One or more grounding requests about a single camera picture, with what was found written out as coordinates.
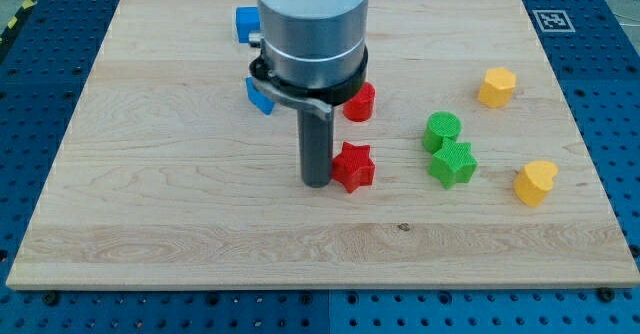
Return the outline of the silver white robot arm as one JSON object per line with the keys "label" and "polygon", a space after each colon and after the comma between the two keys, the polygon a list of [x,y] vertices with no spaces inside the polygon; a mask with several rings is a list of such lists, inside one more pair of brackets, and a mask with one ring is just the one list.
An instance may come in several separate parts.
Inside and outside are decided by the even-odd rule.
{"label": "silver white robot arm", "polygon": [[328,121],[366,76],[368,0],[257,0],[261,52],[250,64],[257,90]]}

